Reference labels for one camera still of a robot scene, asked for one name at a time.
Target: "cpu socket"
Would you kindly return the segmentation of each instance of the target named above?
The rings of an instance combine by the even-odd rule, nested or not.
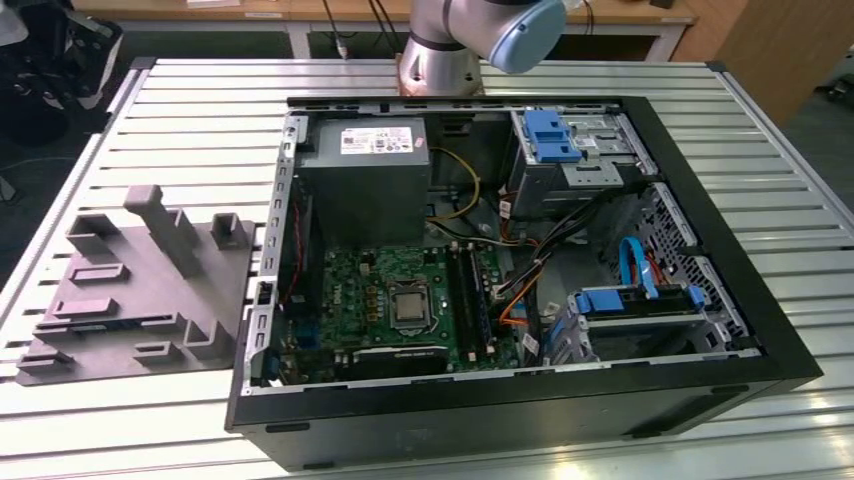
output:
[[[391,328],[401,335],[412,336],[433,326],[429,309],[429,287],[420,283],[396,283],[388,287]]]

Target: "metal table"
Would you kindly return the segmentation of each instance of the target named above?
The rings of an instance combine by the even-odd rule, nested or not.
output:
[[[264,222],[287,97],[391,95],[393,66],[389,61],[321,60],[158,60],[153,68],[136,66],[110,106],[109,128],[89,141],[0,296],[4,479],[283,474],[248,441],[222,431],[229,371],[24,388],[12,379],[14,360],[65,269],[72,249],[62,232],[74,213],[105,212],[116,224],[136,224],[137,217],[120,209],[121,187],[157,182],[164,203],[184,207],[193,221],[236,211]],[[649,98],[824,377],[740,406],[675,438],[435,460],[361,475],[850,475],[852,217],[731,77],[703,64],[645,63],[544,63],[520,76],[484,66],[483,73],[489,94]]]

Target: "ram slot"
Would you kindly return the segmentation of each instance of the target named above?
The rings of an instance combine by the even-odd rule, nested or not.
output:
[[[473,247],[452,245],[445,249],[448,297],[453,311],[456,349],[460,360],[475,362],[491,355],[492,333],[485,307],[485,294],[477,272]]]

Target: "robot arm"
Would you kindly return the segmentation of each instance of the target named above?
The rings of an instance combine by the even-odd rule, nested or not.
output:
[[[564,25],[560,0],[413,0],[403,93],[476,93],[477,56],[507,73],[524,72],[545,58]]]

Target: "cable connector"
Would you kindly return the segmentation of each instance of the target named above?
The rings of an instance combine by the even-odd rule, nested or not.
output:
[[[348,60],[349,50],[347,49],[347,45],[344,45],[344,42],[341,42],[341,39],[337,36],[335,37],[335,49],[337,50],[337,54],[340,55],[341,60]]]

